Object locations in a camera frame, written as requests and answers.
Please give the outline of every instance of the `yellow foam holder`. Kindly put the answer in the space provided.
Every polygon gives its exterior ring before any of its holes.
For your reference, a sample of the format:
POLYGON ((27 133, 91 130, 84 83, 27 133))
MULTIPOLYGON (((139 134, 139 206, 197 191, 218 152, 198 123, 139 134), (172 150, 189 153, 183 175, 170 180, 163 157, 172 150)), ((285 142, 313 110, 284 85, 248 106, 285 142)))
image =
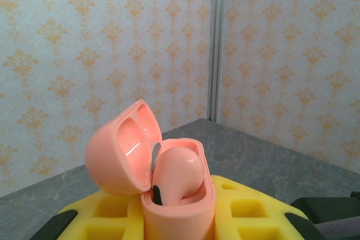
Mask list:
MULTIPOLYGON (((307 219, 300 210, 224 177, 211 178, 217 195, 214 240, 304 239, 284 215, 307 219)), ((60 213, 71 209, 78 214, 58 240, 144 240, 140 195, 115 197, 99 191, 60 213)))

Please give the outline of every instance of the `earbud case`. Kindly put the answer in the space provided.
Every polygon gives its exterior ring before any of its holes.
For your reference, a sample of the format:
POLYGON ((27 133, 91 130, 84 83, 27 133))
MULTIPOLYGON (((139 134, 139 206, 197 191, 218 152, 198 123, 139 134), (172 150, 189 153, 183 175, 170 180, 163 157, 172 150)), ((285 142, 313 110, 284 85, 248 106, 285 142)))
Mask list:
POLYGON ((101 127, 90 139, 85 165, 95 184, 111 195, 141 194, 145 239, 213 239, 215 188, 203 145, 194 139, 162 139, 159 125, 145 101, 139 100, 101 127), (205 176, 200 189, 178 206, 160 206, 151 198, 151 156, 182 146, 202 161, 205 176))

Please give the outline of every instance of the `pink earbud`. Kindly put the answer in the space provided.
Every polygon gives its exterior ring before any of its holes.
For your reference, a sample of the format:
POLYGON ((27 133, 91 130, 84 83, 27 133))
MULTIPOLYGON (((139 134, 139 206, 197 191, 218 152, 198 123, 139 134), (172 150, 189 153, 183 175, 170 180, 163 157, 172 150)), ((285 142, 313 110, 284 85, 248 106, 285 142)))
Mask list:
POLYGON ((194 194, 204 181, 204 167, 198 155, 186 147, 172 147, 162 153, 152 176, 152 199, 158 205, 179 205, 194 194))

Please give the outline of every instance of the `patterned wallpaper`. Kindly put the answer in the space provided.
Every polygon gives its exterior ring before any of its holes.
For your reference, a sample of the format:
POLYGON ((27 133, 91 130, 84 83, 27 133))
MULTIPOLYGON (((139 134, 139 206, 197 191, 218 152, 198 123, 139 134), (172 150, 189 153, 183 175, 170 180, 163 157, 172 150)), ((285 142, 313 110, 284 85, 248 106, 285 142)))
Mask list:
POLYGON ((211 0, 0 0, 0 196, 84 164, 143 98, 162 131, 206 116, 211 0))
POLYGON ((360 173, 360 0, 226 0, 220 122, 360 173))

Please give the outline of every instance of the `earbud case lid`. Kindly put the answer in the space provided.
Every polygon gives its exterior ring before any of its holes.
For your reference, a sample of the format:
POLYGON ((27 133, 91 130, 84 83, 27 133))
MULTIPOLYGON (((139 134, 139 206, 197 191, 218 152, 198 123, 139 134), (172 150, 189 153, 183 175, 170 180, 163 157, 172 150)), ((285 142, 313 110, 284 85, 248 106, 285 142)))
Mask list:
POLYGON ((151 188, 152 150, 161 141, 154 114, 139 100, 96 131, 85 151, 85 166, 108 194, 143 193, 151 188))

